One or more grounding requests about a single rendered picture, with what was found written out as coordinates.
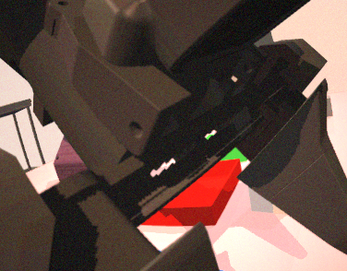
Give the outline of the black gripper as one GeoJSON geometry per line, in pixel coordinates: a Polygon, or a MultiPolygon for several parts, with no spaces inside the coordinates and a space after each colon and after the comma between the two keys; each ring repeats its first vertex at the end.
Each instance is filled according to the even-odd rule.
{"type": "Polygon", "coordinates": [[[0,271],[220,271],[201,221],[161,252],[138,227],[235,148],[249,161],[239,181],[347,255],[347,177],[328,136],[326,78],[303,95],[328,60],[307,41],[260,45],[268,57],[249,84],[232,80],[237,53],[177,75],[155,65],[192,97],[137,157],[72,85],[50,1],[20,26],[18,67],[42,127],[55,123],[87,169],[38,193],[0,148],[0,271]]]}

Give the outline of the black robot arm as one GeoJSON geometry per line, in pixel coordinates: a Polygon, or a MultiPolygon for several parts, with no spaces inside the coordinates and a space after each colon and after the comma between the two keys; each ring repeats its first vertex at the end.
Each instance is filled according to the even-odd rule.
{"type": "MultiPolygon", "coordinates": [[[[0,59],[24,79],[17,37],[36,1],[0,0],[0,59]]],[[[254,43],[309,1],[52,0],[48,13],[79,96],[140,157],[192,97],[155,65],[177,75],[237,53],[231,75],[249,84],[268,57],[254,43]]]]}

